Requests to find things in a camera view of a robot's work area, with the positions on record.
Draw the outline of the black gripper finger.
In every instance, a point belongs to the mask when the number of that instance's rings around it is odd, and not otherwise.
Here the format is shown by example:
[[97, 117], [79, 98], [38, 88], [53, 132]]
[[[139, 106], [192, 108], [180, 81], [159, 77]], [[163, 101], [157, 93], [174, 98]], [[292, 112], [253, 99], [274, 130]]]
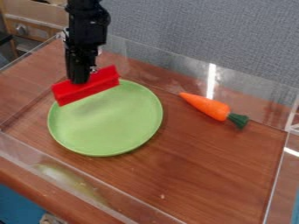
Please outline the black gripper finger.
[[65, 59], [67, 67], [67, 77], [69, 79], [73, 79], [73, 56], [71, 56], [71, 50], [69, 48], [66, 48]]
[[74, 84], [85, 84], [90, 80], [93, 68], [97, 66], [97, 54], [74, 53], [70, 60], [71, 82]]

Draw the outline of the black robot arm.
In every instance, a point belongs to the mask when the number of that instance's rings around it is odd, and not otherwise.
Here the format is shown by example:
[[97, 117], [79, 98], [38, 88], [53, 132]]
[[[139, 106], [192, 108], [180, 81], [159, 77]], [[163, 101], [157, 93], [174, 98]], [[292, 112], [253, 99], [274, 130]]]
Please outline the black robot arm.
[[107, 43], [111, 16], [101, 1], [67, 1], [70, 24], [63, 32], [67, 77], [73, 84], [89, 82], [99, 48]]

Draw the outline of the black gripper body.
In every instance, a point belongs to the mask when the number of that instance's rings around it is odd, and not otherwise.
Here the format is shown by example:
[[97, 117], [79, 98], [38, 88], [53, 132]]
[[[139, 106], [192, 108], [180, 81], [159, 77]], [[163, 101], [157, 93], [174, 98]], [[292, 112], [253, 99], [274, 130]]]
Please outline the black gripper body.
[[66, 53], [99, 55], [107, 43], [111, 16], [107, 10], [67, 10], [70, 26], [65, 30]]

